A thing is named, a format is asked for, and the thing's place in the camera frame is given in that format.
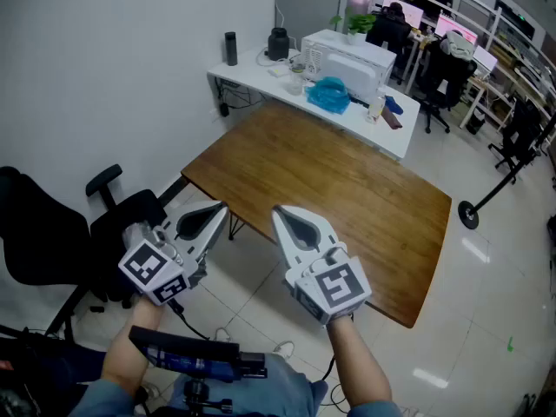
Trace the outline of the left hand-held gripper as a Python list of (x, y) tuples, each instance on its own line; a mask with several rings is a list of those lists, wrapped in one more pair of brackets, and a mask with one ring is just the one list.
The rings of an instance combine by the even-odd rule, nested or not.
[(118, 267), (136, 289), (161, 306), (195, 288), (206, 275), (202, 259), (218, 240), (228, 205), (200, 201), (174, 208), (160, 227), (128, 227), (122, 233), (126, 252)]

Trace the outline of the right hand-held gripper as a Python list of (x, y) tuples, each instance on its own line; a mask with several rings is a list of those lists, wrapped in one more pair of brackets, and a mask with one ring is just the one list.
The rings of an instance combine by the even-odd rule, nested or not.
[[(285, 282), (322, 326), (352, 314), (370, 298), (372, 289), (360, 260), (349, 256), (344, 244), (336, 244), (338, 236), (326, 218), (305, 208), (275, 205), (271, 222), (289, 268)], [(300, 257), (302, 252), (324, 250), (307, 261)]]

